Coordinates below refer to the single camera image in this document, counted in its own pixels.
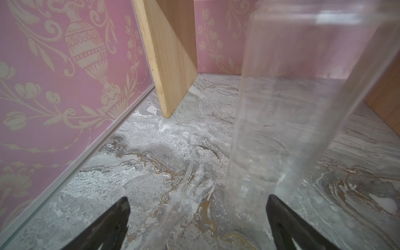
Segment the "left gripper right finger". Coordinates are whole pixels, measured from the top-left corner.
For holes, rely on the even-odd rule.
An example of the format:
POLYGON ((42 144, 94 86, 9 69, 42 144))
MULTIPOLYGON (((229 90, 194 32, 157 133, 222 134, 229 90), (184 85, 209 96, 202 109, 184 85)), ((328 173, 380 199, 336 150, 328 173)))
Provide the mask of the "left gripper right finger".
POLYGON ((339 248, 288 207, 276 195, 269 195, 266 213, 276 249, 338 250, 339 248))

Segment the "white lid glass jar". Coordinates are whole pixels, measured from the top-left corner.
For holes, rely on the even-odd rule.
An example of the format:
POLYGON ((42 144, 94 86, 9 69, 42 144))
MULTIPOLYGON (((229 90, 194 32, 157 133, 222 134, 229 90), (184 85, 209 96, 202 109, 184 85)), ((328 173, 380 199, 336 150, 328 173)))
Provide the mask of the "white lid glass jar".
POLYGON ((225 188, 261 226, 287 202, 400 48, 399 1, 260 1, 249 20, 225 188))

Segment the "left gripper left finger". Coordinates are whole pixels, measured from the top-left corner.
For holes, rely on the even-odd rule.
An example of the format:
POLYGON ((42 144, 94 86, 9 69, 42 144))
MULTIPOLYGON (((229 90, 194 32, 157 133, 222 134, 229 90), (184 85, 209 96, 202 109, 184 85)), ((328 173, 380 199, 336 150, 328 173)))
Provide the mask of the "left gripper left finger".
POLYGON ((128 231, 130 205, 120 198, 96 221, 63 247, 65 250, 119 250, 128 231))

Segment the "wooden two-tier shelf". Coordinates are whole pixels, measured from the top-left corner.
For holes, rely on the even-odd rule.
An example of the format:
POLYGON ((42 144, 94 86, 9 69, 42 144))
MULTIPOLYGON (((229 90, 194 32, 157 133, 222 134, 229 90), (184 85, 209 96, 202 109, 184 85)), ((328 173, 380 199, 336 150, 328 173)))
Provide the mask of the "wooden two-tier shelf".
MULTIPOLYGON (((172 116, 197 72, 193 1, 134 1, 161 111, 172 116)), ((332 26, 367 25, 373 33, 346 82, 345 95, 316 106, 315 129, 337 133, 354 107, 376 83, 400 45, 400 4, 397 1, 259 1, 249 19, 242 77, 317 77, 326 63, 323 53, 302 48, 300 26, 320 27, 329 40, 332 26), (271 67, 262 66, 267 59, 271 67)))

